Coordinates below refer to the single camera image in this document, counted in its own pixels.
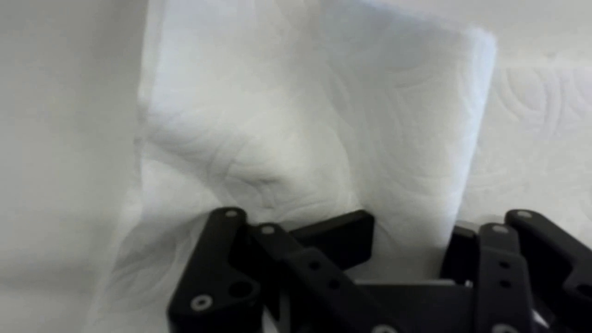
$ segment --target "screw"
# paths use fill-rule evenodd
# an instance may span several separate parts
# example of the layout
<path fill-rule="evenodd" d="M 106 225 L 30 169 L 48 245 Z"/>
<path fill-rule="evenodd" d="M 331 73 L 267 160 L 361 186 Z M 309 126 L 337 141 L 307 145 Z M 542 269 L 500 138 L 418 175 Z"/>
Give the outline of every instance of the screw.
<path fill-rule="evenodd" d="M 372 333 L 398 333 L 392 326 L 374 326 Z"/>
<path fill-rule="evenodd" d="M 215 304 L 215 300 L 211 297 L 200 295 L 191 300 L 191 310 L 196 313 L 202 313 L 202 311 L 207 311 L 213 304 Z"/>
<path fill-rule="evenodd" d="M 533 213 L 529 212 L 518 212 L 516 217 L 524 219 L 524 221 L 531 221 L 533 219 Z"/>
<path fill-rule="evenodd" d="M 505 226 L 500 226 L 500 225 L 494 226 L 494 232 L 496 232 L 496 234 L 511 234 Z"/>
<path fill-rule="evenodd" d="M 261 228 L 261 234 L 263 234 L 263 236 L 274 236 L 274 234 L 276 234 L 276 228 L 274 228 L 274 226 L 263 226 L 263 228 Z"/>
<path fill-rule="evenodd" d="M 230 212 L 226 212 L 226 213 L 224 213 L 224 217 L 228 217 L 228 219 L 235 219 L 235 217 L 239 217 L 239 212 L 230 210 Z"/>
<path fill-rule="evenodd" d="M 507 324 L 496 324 L 492 328 L 492 333 L 520 333 L 520 332 Z"/>

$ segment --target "embossed paper towel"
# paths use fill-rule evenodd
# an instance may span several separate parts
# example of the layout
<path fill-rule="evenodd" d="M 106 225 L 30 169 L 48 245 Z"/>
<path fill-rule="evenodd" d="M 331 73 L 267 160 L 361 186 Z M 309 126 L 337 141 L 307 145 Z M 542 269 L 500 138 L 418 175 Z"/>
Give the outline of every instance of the embossed paper towel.
<path fill-rule="evenodd" d="M 159 14 L 144 219 L 91 330 L 165 332 L 218 206 L 291 228 L 365 208 L 376 256 L 355 278 L 437 271 L 489 95 L 490 36 L 359 0 L 170 0 Z"/>
<path fill-rule="evenodd" d="M 592 247 L 592 69 L 514 62 L 496 71 L 463 221 L 537 210 Z"/>

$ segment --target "crumpled paper towel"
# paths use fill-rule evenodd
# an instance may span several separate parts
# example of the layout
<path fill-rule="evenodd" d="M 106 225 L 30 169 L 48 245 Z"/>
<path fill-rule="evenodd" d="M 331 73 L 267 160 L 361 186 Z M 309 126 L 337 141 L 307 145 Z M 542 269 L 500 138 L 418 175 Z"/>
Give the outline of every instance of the crumpled paper towel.
<path fill-rule="evenodd" d="M 496 71 L 461 219 L 548 215 L 592 247 L 592 67 L 509 62 Z"/>
<path fill-rule="evenodd" d="M 167 332 L 218 206 L 289 228 L 363 208 L 378 230 L 357 280 L 433 276 L 479 134 L 490 36 L 363 0 L 168 0 L 152 19 L 144 217 L 89 332 Z"/>

